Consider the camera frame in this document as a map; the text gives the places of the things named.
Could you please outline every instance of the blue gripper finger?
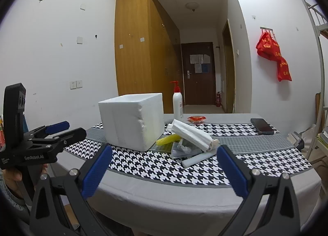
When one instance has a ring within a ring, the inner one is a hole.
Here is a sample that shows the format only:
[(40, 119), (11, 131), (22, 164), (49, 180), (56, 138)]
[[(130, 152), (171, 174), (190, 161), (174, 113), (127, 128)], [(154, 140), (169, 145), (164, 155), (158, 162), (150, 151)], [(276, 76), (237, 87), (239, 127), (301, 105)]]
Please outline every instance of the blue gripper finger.
[(242, 198), (246, 198), (249, 194), (247, 179), (222, 145), (218, 147), (216, 156), (235, 194)]
[(85, 200), (93, 196), (96, 192), (101, 179), (112, 161), (112, 157), (112, 147), (107, 145), (84, 177), (81, 195)]
[(61, 131), (65, 131), (69, 129), (69, 123), (67, 121), (63, 121), (57, 124), (50, 125), (46, 128), (46, 133), (51, 135)]

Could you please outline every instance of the light switch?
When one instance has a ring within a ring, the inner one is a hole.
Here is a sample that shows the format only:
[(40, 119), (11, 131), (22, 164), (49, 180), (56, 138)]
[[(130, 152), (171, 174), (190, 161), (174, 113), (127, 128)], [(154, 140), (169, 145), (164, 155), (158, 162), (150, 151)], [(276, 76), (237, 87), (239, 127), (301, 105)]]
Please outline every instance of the light switch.
[(76, 81), (76, 87), (77, 88), (82, 88), (82, 81), (81, 80)]
[(71, 90), (76, 89), (76, 80), (75, 81), (70, 81), (69, 82), (69, 87), (70, 87)]
[(78, 37), (78, 38), (76, 39), (76, 43), (77, 43), (77, 44), (83, 44), (83, 37)]

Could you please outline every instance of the styrofoam box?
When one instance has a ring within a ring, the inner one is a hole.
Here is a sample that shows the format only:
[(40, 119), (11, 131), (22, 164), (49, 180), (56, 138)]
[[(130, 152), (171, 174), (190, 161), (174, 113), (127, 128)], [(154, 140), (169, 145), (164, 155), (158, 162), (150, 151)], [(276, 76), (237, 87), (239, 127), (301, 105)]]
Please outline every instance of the styrofoam box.
[(98, 105), (109, 144), (147, 151), (164, 132), (161, 93), (122, 95)]

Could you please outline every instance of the smartphone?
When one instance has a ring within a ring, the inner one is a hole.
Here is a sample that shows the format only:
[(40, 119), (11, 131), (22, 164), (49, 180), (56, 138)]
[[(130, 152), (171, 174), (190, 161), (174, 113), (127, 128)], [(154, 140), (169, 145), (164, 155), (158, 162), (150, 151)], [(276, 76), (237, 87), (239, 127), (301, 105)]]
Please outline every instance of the smartphone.
[(264, 119), (251, 119), (251, 123), (255, 126), (256, 130), (263, 135), (272, 135), (274, 130)]

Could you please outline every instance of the red bag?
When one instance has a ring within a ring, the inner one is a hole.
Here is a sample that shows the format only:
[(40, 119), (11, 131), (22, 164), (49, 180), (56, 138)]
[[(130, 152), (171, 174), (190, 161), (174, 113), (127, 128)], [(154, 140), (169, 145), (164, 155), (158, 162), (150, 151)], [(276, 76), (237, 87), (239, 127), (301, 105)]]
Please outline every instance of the red bag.
[(277, 62), (277, 66), (278, 66), (278, 70), (277, 70), (278, 81), (282, 81), (282, 80), (292, 81), (292, 78), (289, 73), (287, 61), (282, 56), (280, 57), (280, 62)]
[(263, 32), (259, 42), (256, 45), (257, 54), (268, 60), (279, 61), (277, 54), (280, 53), (278, 43), (272, 39), (269, 32)]

